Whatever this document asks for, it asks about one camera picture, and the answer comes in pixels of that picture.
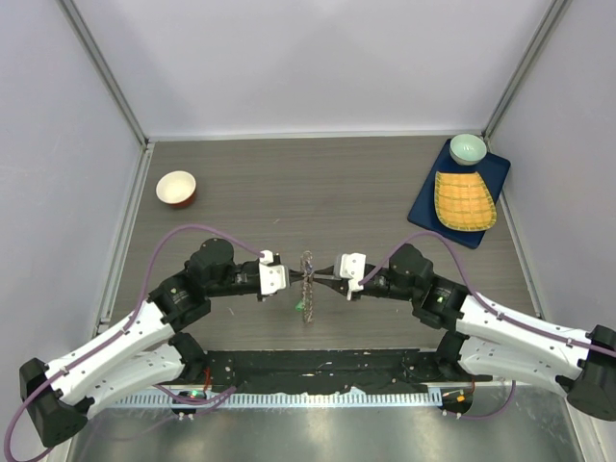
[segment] dark wood surface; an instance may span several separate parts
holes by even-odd
[[[339,253],[362,252],[377,263],[393,245],[420,228],[406,220],[446,138],[351,138],[253,141],[183,141],[156,144],[115,302],[114,321],[135,307],[147,260],[171,228],[198,222],[257,248],[280,252],[297,268],[309,249],[316,268]],[[197,199],[185,210],[158,201],[156,183],[184,169],[197,180]],[[476,250],[456,245],[475,286],[510,308],[533,313],[511,236],[498,219]],[[189,231],[163,250],[149,288],[183,268],[210,236]],[[459,281],[445,248],[417,242],[435,271]],[[236,262],[252,259],[238,249]],[[444,331],[420,324],[409,304],[363,298],[349,303],[316,286],[315,322],[295,310],[293,285],[264,303],[252,295],[215,298],[212,313],[188,332],[204,349],[436,347]]]

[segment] white wall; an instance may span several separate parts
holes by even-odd
[[[482,129],[550,0],[76,0],[154,137]]]
[[[139,147],[56,2],[0,2],[0,429],[18,368],[83,343]],[[22,419],[20,460],[39,453]]]
[[[494,138],[542,304],[584,329],[616,329],[614,24],[615,2],[572,2]]]

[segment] small bowl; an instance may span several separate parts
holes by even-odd
[[[175,209],[188,207],[196,197],[196,180],[187,171],[172,171],[159,180],[156,196]]]
[[[475,135],[458,135],[449,145],[452,159],[460,166],[474,166],[488,152],[485,142]]]

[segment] chain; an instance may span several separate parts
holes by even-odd
[[[301,283],[301,304],[303,307],[302,313],[304,323],[312,322],[313,320],[313,301],[312,301],[312,287],[313,287],[313,266],[312,266],[312,252],[306,250],[301,254],[299,259],[299,267],[303,271],[303,281]]]

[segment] orange bowl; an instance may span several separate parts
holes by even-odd
[[[173,208],[188,207],[196,197],[196,180],[187,171],[172,171],[159,180],[156,196]]]

